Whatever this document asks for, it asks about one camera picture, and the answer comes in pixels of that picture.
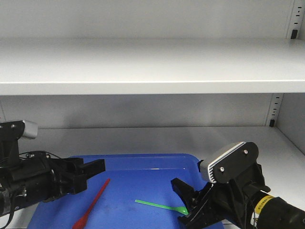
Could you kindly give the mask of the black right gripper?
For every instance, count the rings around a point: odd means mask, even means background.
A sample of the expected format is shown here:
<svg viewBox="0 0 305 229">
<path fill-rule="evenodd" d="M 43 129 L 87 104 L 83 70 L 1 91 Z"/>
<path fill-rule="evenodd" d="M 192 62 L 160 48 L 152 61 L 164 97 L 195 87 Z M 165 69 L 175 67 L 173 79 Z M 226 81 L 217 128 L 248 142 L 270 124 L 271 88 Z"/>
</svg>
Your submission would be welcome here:
<svg viewBox="0 0 305 229">
<path fill-rule="evenodd" d="M 255 207 L 270 191 L 258 163 L 227 183 L 208 182 L 200 191 L 178 178 L 171 185 L 189 212 L 177 218 L 181 229 L 204 229 L 224 219 L 241 229 L 255 229 L 259 216 Z"/>
</svg>

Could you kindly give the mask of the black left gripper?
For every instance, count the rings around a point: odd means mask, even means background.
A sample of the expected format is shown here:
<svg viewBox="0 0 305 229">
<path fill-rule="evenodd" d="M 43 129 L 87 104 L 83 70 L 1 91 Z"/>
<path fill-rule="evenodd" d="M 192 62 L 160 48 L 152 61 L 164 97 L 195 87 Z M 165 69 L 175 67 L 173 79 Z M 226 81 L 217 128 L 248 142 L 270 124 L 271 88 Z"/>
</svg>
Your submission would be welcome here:
<svg viewBox="0 0 305 229">
<path fill-rule="evenodd" d="M 106 170 L 105 160 L 79 165 L 78 158 L 52 157 L 46 151 L 30 151 L 17 156 L 9 165 L 9 200 L 11 203 L 53 201 L 67 194 L 87 189 L 87 177 Z"/>
</svg>

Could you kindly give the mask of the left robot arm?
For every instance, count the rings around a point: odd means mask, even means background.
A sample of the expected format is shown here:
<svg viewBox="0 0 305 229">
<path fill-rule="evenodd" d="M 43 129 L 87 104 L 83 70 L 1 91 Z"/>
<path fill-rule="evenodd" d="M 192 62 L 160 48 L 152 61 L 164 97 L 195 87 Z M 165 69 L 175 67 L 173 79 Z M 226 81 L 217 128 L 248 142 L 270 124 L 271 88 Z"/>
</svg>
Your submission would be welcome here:
<svg viewBox="0 0 305 229">
<path fill-rule="evenodd" d="M 105 171 L 105 161 L 85 163 L 82 158 L 60 158 L 46 151 L 21 157 L 18 140 L 35 139 L 38 125 L 27 120 L 0 124 L 0 215 L 8 223 L 17 210 L 50 202 L 87 189 L 91 177 Z"/>
</svg>

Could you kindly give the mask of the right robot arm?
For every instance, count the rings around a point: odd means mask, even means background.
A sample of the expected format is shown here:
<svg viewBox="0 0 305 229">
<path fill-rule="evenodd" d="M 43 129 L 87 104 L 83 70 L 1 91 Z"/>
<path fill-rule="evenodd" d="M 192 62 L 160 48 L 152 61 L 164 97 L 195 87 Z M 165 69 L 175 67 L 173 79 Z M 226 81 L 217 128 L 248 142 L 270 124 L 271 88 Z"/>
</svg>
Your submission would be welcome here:
<svg viewBox="0 0 305 229">
<path fill-rule="evenodd" d="M 280 197 L 269 195 L 262 167 L 254 163 L 225 183 L 206 183 L 194 188 L 182 180 L 171 180 L 173 191 L 188 210 L 178 217 L 182 229 L 204 229 L 224 219 L 240 229 L 303 229 L 305 212 Z"/>
</svg>

